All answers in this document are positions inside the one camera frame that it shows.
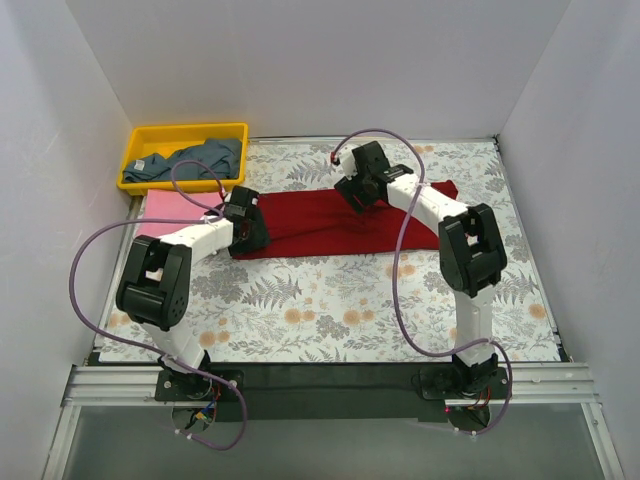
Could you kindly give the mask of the red t shirt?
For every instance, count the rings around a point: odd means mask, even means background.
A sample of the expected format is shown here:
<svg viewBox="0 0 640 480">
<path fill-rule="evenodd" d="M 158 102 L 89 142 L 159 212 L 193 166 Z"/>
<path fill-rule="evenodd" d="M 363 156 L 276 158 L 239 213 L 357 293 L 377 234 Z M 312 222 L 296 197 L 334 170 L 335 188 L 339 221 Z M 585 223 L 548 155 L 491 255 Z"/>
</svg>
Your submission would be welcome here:
<svg viewBox="0 0 640 480">
<path fill-rule="evenodd" d="M 335 190 L 269 193 L 258 206 L 270 244 L 236 260 L 389 253 L 405 217 L 382 201 L 358 214 Z"/>
</svg>

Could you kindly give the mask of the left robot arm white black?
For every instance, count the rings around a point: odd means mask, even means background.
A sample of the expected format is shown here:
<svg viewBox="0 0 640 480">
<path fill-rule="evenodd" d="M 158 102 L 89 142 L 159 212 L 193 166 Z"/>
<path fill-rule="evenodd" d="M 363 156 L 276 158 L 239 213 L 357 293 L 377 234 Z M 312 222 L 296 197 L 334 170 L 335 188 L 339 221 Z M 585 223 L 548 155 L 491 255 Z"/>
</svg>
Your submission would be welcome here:
<svg viewBox="0 0 640 480">
<path fill-rule="evenodd" d="M 184 319 L 193 267 L 222 250 L 251 253 L 269 243 L 259 193 L 246 187 L 232 190 L 220 217 L 207 212 L 176 232 L 134 239 L 116 306 L 151 336 L 163 364 L 180 372 L 178 387 L 188 398 L 203 399 L 213 386 L 211 373 L 200 367 L 205 350 Z"/>
</svg>

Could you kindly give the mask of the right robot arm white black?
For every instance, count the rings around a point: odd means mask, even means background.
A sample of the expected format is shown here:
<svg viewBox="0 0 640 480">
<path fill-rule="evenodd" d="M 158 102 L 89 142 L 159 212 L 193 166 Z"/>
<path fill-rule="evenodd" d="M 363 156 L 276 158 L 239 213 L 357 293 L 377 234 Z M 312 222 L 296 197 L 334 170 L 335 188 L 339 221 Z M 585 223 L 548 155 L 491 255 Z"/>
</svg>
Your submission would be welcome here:
<svg viewBox="0 0 640 480">
<path fill-rule="evenodd" d="M 464 397 L 475 397 L 496 374 L 497 344 L 492 340 L 492 305 L 495 286 L 507 265 L 507 255 L 496 217 L 486 204 L 469 206 L 444 195 L 425 181 L 420 172 L 392 165 L 377 141 L 352 147 L 340 143 L 331 152 L 330 162 L 344 176 L 334 188 L 358 213 L 382 201 L 405 213 L 397 236 L 393 269 L 408 224 L 419 221 L 438 237 L 440 272 L 454 292 L 457 337 L 453 349 L 428 352 L 409 336 L 400 312 L 397 274 L 392 274 L 392 299 L 402 335 L 418 353 L 430 358 L 451 357 L 454 389 Z"/>
</svg>

